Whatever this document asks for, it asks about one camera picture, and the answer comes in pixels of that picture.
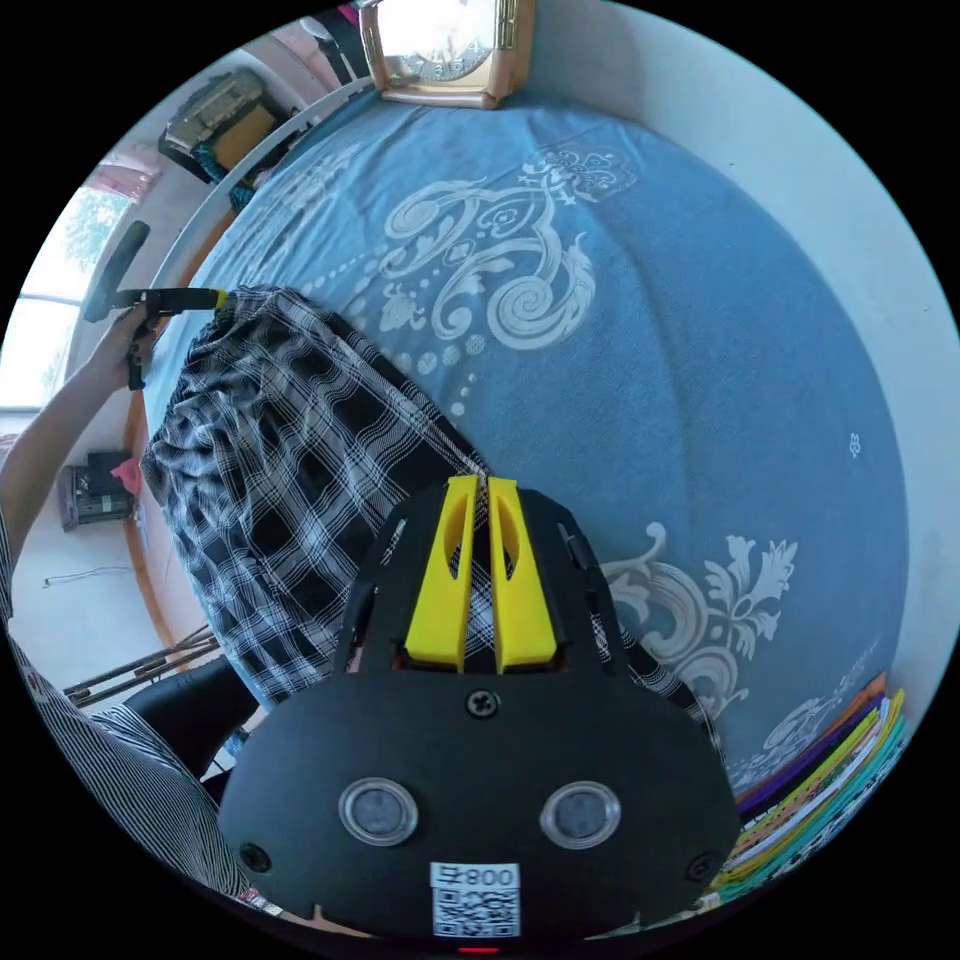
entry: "blue bedsheet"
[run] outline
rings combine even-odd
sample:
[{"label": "blue bedsheet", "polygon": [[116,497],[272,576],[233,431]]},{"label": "blue bedsheet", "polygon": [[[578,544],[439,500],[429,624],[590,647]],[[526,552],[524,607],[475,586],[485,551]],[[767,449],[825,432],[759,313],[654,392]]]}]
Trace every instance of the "blue bedsheet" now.
[{"label": "blue bedsheet", "polygon": [[[849,319],[770,217],[639,126],[529,97],[345,110],[195,283],[336,310],[567,505],[626,625],[717,717],[735,788],[764,779],[900,626],[903,477]],[[151,429],[206,319],[161,341]]]}]

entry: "clock face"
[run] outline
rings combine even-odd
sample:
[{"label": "clock face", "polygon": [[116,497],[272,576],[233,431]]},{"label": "clock face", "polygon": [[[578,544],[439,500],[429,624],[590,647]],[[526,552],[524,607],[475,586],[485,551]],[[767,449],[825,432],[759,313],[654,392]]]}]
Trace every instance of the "clock face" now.
[{"label": "clock face", "polygon": [[391,85],[466,80],[490,57],[497,0],[381,0],[380,44]]}]

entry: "bed frame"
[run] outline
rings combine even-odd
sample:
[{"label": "bed frame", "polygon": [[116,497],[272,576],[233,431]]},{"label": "bed frame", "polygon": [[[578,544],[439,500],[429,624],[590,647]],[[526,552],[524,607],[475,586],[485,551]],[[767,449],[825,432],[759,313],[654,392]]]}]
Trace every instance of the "bed frame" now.
[{"label": "bed frame", "polygon": [[230,209],[230,191],[256,167],[264,157],[275,150],[291,136],[304,131],[314,121],[322,121],[335,110],[343,106],[354,95],[372,88],[369,77],[354,80],[326,94],[286,123],[281,124],[272,133],[264,137],[217,185],[200,204],[197,212],[190,218],[180,236],[170,248],[160,269],[153,280],[154,287],[176,287],[183,284],[184,259],[193,255],[196,259],[197,248],[205,245],[218,225],[222,223]]}]

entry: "screw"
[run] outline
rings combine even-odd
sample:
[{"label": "screw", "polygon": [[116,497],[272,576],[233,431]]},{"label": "screw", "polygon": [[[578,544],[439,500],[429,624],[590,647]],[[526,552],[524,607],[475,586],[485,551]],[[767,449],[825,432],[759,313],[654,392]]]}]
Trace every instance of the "screw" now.
[{"label": "screw", "polygon": [[255,843],[245,843],[240,848],[240,859],[254,873],[266,873],[273,864],[267,851],[258,847]]},{"label": "screw", "polygon": [[693,883],[702,883],[707,876],[714,872],[714,857],[709,853],[701,853],[694,857],[687,867],[687,879]]},{"label": "screw", "polygon": [[487,720],[499,709],[497,695],[489,690],[474,690],[467,697],[467,713],[478,720]]}]

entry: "plaid blanket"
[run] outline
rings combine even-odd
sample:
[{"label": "plaid blanket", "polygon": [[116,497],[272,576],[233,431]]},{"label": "plaid blanket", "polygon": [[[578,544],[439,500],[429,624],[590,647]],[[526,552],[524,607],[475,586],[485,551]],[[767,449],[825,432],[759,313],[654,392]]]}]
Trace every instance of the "plaid blanket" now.
[{"label": "plaid blanket", "polygon": [[[231,294],[194,342],[142,470],[211,629],[268,707],[329,674],[351,582],[391,509],[450,476],[488,475],[372,343],[277,288]],[[486,536],[475,543],[466,663],[482,672],[493,616]],[[622,636],[633,680],[719,752],[692,691]]]}]

